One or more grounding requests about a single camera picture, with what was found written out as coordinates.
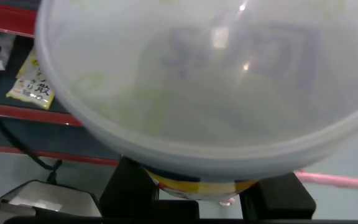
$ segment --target packaged food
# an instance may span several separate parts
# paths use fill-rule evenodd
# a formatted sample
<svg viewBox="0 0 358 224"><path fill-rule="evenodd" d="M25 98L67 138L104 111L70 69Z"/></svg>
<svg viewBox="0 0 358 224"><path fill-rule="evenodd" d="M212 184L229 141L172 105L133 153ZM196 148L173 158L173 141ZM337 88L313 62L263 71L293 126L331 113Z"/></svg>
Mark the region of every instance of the packaged food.
<svg viewBox="0 0 358 224"><path fill-rule="evenodd" d="M34 103L45 110L49 109L55 97L55 93L50 89L48 81L46 81L42 75L38 61L34 57L31 66L25 67L25 65L22 67L22 73L19 72L19 77L13 88L6 96L24 102Z"/></svg>
<svg viewBox="0 0 358 224"><path fill-rule="evenodd" d="M38 61L35 58L35 50L32 49L17 73L16 78L20 78L23 74L31 73L31 71L38 70L39 67Z"/></svg>
<svg viewBox="0 0 358 224"><path fill-rule="evenodd" d="M15 37L14 34L0 32L0 71L5 71L7 62L11 56Z"/></svg>

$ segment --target plastic container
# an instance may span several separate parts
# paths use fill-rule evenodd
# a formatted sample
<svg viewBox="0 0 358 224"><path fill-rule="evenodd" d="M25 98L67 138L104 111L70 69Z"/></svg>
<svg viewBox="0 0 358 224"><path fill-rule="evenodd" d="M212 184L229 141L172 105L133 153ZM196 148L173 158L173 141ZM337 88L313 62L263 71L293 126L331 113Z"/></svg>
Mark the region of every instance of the plastic container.
<svg viewBox="0 0 358 224"><path fill-rule="evenodd" d="M58 99L157 170L255 180L358 130L358 0L48 0L35 36Z"/></svg>

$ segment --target pink object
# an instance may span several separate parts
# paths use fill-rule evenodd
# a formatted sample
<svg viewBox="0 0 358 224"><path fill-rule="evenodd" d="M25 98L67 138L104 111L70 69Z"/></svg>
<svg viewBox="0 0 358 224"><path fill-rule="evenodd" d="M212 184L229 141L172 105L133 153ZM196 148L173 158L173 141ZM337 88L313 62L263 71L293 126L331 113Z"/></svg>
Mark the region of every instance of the pink object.
<svg viewBox="0 0 358 224"><path fill-rule="evenodd" d="M358 179L354 179L350 177L340 177L340 176L326 175L326 174L312 174L312 173L303 172L302 170L296 171L295 175L302 182L358 190Z"/></svg>

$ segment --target red shelf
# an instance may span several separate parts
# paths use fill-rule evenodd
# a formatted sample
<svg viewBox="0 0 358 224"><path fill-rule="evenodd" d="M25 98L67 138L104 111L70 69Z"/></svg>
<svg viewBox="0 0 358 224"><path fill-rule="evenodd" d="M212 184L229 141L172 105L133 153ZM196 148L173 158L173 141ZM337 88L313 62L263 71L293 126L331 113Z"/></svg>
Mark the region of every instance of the red shelf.
<svg viewBox="0 0 358 224"><path fill-rule="evenodd" d="M34 37L37 12L0 5L0 31Z"/></svg>
<svg viewBox="0 0 358 224"><path fill-rule="evenodd" d="M81 126L82 124L70 114L54 113L49 111L17 108L0 105L0 116L28 121L39 121L53 124Z"/></svg>
<svg viewBox="0 0 358 224"><path fill-rule="evenodd" d="M12 153L12 154L22 154L20 152L20 150L18 150L16 148L3 147L3 146L0 146L0 152ZM97 165L117 166L119 163L118 160L114 160L114 159L84 157L84 156L69 155L69 154L58 153L58 152L36 151L35 153L38 156L52 158L52 159L61 159L61 160L75 161L75 162L86 162L86 163L97 164Z"/></svg>

